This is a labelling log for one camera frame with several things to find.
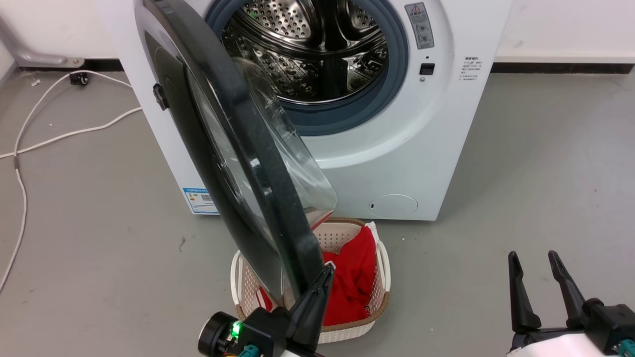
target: instruction label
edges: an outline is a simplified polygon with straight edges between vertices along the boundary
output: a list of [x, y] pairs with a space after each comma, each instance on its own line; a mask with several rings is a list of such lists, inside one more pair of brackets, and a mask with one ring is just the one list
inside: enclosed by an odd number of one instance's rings
[[206, 189], [188, 189], [183, 188], [187, 201], [192, 207], [194, 213], [203, 215], [218, 215], [218, 210], [214, 201], [211, 200], [210, 194]]
[[434, 47], [434, 37], [432, 36], [430, 19], [428, 18], [428, 12], [426, 12], [424, 4], [410, 4], [406, 5], [405, 8], [410, 23], [412, 24], [412, 30], [415, 31], [417, 48], [421, 50]]
[[478, 57], [465, 57], [463, 67], [458, 75], [459, 81], [475, 81], [481, 72], [483, 61]]

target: power cord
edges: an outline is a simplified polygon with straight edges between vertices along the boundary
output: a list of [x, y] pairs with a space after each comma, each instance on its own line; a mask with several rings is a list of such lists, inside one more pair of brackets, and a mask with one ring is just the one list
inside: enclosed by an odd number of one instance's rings
[[52, 142], [56, 142], [57, 140], [60, 140], [60, 139], [63, 139], [63, 138], [71, 137], [73, 135], [77, 135], [77, 134], [81, 134], [81, 133], [88, 133], [89, 131], [96, 131], [96, 130], [106, 129], [106, 128], [110, 127], [111, 125], [113, 125], [114, 123], [117, 123], [118, 121], [122, 120], [126, 116], [129, 116], [130, 114], [132, 114], [134, 112], [138, 112], [138, 111], [141, 110], [141, 107], [135, 108], [135, 109], [127, 111], [124, 114], [118, 116], [117, 118], [115, 118], [115, 120], [111, 121], [110, 123], [107, 123], [106, 125], [97, 126], [97, 127], [89, 128], [89, 129], [78, 130], [78, 131], [74, 131], [74, 132], [71, 132], [71, 133], [66, 133], [64, 135], [60, 135], [59, 137], [55, 137], [53, 139], [50, 139], [50, 140], [41, 142], [39, 144], [30, 146], [30, 147], [28, 147], [26, 149], [18, 150], [18, 145], [20, 144], [20, 139], [22, 138], [22, 134], [24, 133], [24, 128], [27, 127], [27, 123], [31, 119], [31, 116], [36, 111], [37, 107], [40, 105], [42, 100], [44, 100], [46, 95], [49, 94], [49, 92], [57, 84], [59, 84], [64, 79], [68, 78], [71, 74], [75, 74], [75, 73], [90, 73], [90, 74], [94, 74], [96, 76], [104, 77], [104, 78], [110, 79], [111, 81], [115, 81], [117, 83], [121, 83], [121, 84], [123, 84], [123, 85], [125, 85], [127, 87], [132, 88], [132, 86], [130, 84], [128, 84], [128, 83], [126, 83], [124, 81], [120, 81], [120, 80], [115, 79], [113, 77], [109, 77], [109, 76], [106, 76], [104, 74], [93, 72], [93, 71], [80, 70], [80, 71], [74, 71], [74, 72], [71, 72], [71, 73], [68, 73], [68, 74], [64, 75], [63, 77], [58, 79], [55, 83], [53, 83], [52, 86], [50, 86], [46, 90], [44, 95], [37, 101], [37, 103], [35, 104], [33, 109], [31, 109], [31, 112], [27, 116], [27, 119], [24, 121], [24, 124], [22, 124], [22, 128], [20, 129], [20, 133], [18, 133], [18, 137], [15, 139], [15, 146], [13, 147], [13, 152], [9, 152], [7, 154], [0, 155], [0, 159], [8, 158], [9, 156], [13, 156], [13, 166], [15, 167], [15, 175], [18, 177], [18, 182], [20, 183], [20, 188], [22, 189], [22, 201], [23, 201], [23, 205], [24, 205], [24, 211], [23, 211], [23, 214], [22, 214], [22, 225], [20, 226], [20, 235], [18, 237], [18, 243], [15, 245], [15, 249], [13, 250], [13, 255], [11, 256], [11, 260], [9, 261], [9, 266], [6, 268], [6, 271], [4, 272], [4, 276], [2, 278], [2, 282], [0, 282], [0, 293], [2, 293], [2, 290], [3, 290], [3, 288], [4, 288], [5, 284], [6, 284], [6, 281], [9, 278], [9, 273], [11, 272], [11, 268], [13, 267], [13, 263], [15, 262], [15, 257], [18, 255], [18, 250], [20, 249], [20, 245], [22, 244], [22, 238], [24, 237], [24, 228], [25, 228], [25, 226], [27, 224], [27, 191], [24, 189], [24, 183], [22, 182], [22, 176], [20, 176], [20, 165], [18, 164], [18, 154], [37, 149], [38, 147], [42, 147], [44, 145], [50, 144]]

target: concrete floor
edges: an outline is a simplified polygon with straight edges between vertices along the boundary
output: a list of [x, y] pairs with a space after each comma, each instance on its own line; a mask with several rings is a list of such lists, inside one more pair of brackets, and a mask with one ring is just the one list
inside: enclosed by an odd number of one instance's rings
[[[12, 150], [58, 76], [14, 77], [0, 91], [0, 153]], [[42, 83], [32, 87], [36, 78]], [[101, 78], [63, 87], [22, 147], [138, 105], [130, 90]], [[543, 326], [566, 319], [550, 249], [587, 298], [635, 307], [633, 88], [633, 75], [492, 75], [439, 220], [378, 223], [392, 267], [387, 312], [364, 337], [318, 351], [503, 356], [512, 337], [510, 250]], [[197, 356], [202, 324], [233, 311], [236, 247], [220, 218], [190, 214], [144, 115], [28, 152], [20, 163], [29, 218], [0, 295], [0, 356]], [[0, 269], [21, 214], [13, 163], [2, 159]]]

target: front-loading washing machine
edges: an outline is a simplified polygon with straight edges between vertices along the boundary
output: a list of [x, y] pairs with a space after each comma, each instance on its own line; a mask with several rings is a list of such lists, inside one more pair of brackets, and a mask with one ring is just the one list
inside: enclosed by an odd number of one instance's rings
[[[193, 213], [217, 211], [170, 114], [152, 51], [168, 49], [187, 72], [177, 44], [196, 37], [263, 71], [337, 192], [335, 215], [405, 220], [439, 213], [512, 3], [170, 0], [199, 16], [187, 19], [194, 28], [165, 29], [148, 1], [160, 8], [167, 0], [98, 0], [98, 9]], [[210, 74], [205, 84], [217, 98], [231, 95], [222, 81]]]

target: laundry basket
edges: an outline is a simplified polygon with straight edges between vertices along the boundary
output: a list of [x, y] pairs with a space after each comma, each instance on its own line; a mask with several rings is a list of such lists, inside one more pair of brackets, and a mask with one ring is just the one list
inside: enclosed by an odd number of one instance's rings
[[[364, 227], [364, 222], [356, 219], [328, 219], [314, 233], [322, 250], [340, 253], [342, 246], [355, 238], [362, 227]], [[257, 292], [261, 284], [247, 264], [247, 261], [240, 254], [240, 251], [236, 252], [234, 256], [230, 274], [232, 298], [236, 305], [236, 312], [238, 313], [238, 318], [244, 320], [259, 307]], [[370, 303], [368, 304], [370, 316], [360, 321], [322, 327], [318, 343], [354, 339], [368, 332], [375, 324], [375, 320], [381, 316], [388, 306], [390, 289], [391, 267], [388, 261], [388, 253], [384, 244], [381, 241], [377, 241], [375, 281]]]

